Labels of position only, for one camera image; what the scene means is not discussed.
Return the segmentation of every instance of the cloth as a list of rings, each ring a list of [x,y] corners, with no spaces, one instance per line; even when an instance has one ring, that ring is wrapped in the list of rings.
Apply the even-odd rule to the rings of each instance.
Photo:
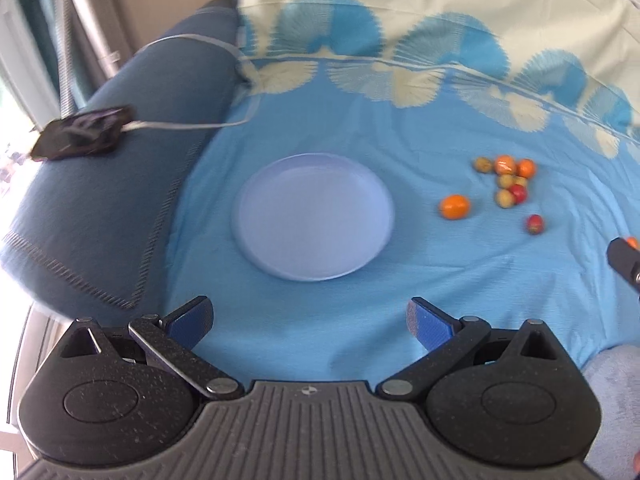
[[[584,376],[602,409],[600,431],[585,462],[605,480],[630,480],[640,450],[640,348],[605,350],[585,366]]]
[[[204,152],[167,252],[165,308],[206,294],[216,309],[196,352],[245,383],[375,386],[423,355],[404,322],[412,296],[498,327],[545,319],[579,365],[640,342],[638,297],[606,261],[611,239],[640,233],[640,14],[628,0],[240,5],[266,94]],[[324,283],[256,269],[230,225],[242,184],[303,152],[363,163],[396,206],[380,256]],[[494,203],[495,177],[472,169],[501,153],[539,167],[510,210]],[[438,203],[456,193],[472,213],[446,221]],[[538,237],[524,231],[532,213],[546,219]]]

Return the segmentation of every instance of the tomato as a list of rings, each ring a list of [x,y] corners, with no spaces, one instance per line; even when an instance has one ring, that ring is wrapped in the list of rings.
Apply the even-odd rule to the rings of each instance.
[[[495,194],[495,203],[497,203],[501,208],[508,209],[513,207],[516,203],[516,199],[508,189],[501,189]]]
[[[480,173],[489,173],[494,168],[494,164],[485,156],[479,156],[474,161],[474,168]]]
[[[440,214],[447,220],[460,220],[469,214],[471,202],[466,196],[451,195],[440,202]]]
[[[533,178],[536,174],[538,167],[536,163],[533,162],[530,158],[523,158],[518,163],[518,176],[523,176],[524,178]]]
[[[498,187],[502,189],[509,189],[511,186],[513,186],[513,184],[516,183],[516,179],[513,175],[506,173],[504,175],[500,175],[496,179],[496,182],[498,183]]]
[[[515,174],[517,168],[516,161],[511,155],[500,155],[495,159],[494,169],[498,175]]]
[[[509,188],[509,192],[513,195],[516,204],[523,203],[529,195],[529,193],[527,193],[527,188],[520,184],[513,184],[513,186]]]
[[[540,215],[531,215],[527,218],[526,228],[532,235],[539,235],[545,230],[545,220]]]

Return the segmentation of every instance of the gray cushion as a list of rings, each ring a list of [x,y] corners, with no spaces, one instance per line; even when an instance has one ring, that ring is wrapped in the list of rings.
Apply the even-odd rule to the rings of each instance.
[[[213,2],[167,35],[235,44],[231,1]],[[167,40],[135,56],[88,108],[130,104],[139,120],[219,123],[237,82],[226,50]],[[69,317],[119,324],[157,312],[180,186],[213,133],[136,130],[110,155],[46,162],[0,244],[0,264],[36,300]]]
[[[616,346],[584,367],[598,397],[602,423],[585,462],[606,480],[633,478],[640,450],[640,348]]]

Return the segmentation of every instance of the blue fan pattern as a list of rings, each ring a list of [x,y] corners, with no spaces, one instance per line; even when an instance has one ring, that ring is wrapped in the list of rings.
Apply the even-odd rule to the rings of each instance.
[[[326,46],[339,56],[379,57],[378,19],[357,0],[295,0],[281,11],[268,56],[314,54]]]
[[[244,51],[253,56],[257,43],[254,28],[248,19],[244,19],[244,26]],[[381,57],[385,43],[376,15],[356,0],[295,0],[280,11],[271,33],[267,56],[315,54],[322,47],[327,47],[339,56]],[[511,66],[509,57],[491,30],[474,17],[457,12],[428,16],[417,23],[396,45],[393,62],[425,68],[457,64],[494,80],[505,80]],[[374,70],[376,67],[373,63],[334,68],[330,79],[345,91],[355,91],[357,86],[360,93],[379,100],[383,98],[381,91],[391,92],[383,83],[391,80],[392,75],[387,70]],[[358,76],[357,80],[351,81],[354,76]],[[428,98],[415,98],[405,105],[421,106],[429,102],[433,98],[431,94],[438,91],[441,83],[438,78],[432,79],[428,81],[431,88]],[[589,120],[620,134],[629,134],[638,141],[640,128],[630,127],[632,107],[625,93],[617,87],[601,85],[578,110],[588,79],[582,63],[574,54],[549,49],[533,56],[512,84],[576,110],[584,120],[567,116],[567,128],[591,149],[611,158],[617,153],[617,141],[606,137]],[[472,86],[471,90],[465,85],[457,85],[456,89],[463,100],[505,126],[528,132],[545,127],[545,109],[542,103],[536,104],[531,98],[515,92],[502,93],[490,81],[485,85]]]
[[[625,133],[631,124],[631,104],[616,86],[601,86],[584,106],[585,116]]]
[[[243,42],[240,43],[240,50],[245,56],[255,56],[257,53],[257,38],[255,37],[254,25],[244,14],[240,17],[241,27],[244,31]]]
[[[509,59],[482,22],[466,14],[446,12],[423,19],[402,40],[394,61],[433,66],[458,63],[503,79]]]
[[[587,86],[587,75],[573,54],[543,50],[527,62],[513,84],[538,95],[550,93],[556,102],[575,110]]]

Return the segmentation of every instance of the plate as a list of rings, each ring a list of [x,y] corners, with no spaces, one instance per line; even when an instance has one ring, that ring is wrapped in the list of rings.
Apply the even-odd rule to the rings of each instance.
[[[262,168],[239,193],[233,218],[249,260],[301,282],[363,267],[385,247],[393,224],[393,201],[382,181],[329,153],[302,153]]]

